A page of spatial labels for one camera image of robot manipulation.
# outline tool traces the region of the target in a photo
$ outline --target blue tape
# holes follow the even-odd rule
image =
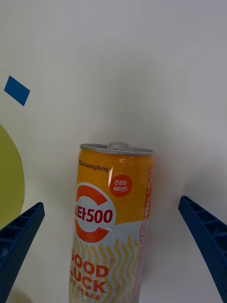
[[[27,97],[30,93],[30,90],[28,90],[24,85],[20,84],[20,82],[11,76],[9,76],[4,91],[13,97],[22,106],[25,105]]]

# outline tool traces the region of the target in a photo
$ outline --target yellow-green shape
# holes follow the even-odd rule
[[[0,125],[0,229],[18,217],[25,198],[25,180],[18,150]]]

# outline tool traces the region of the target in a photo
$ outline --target yellow can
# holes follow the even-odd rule
[[[125,143],[80,148],[69,303],[138,303],[152,151]]]

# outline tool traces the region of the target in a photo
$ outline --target beverage can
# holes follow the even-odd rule
[[[80,148],[69,303],[138,303],[152,151],[126,143]]]

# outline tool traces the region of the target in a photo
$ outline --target white wall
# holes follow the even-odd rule
[[[117,140],[156,155],[141,302],[221,303],[177,206],[189,195],[226,222],[226,14],[225,0],[1,0],[0,123],[24,209],[46,210],[10,303],[67,301],[79,143]]]

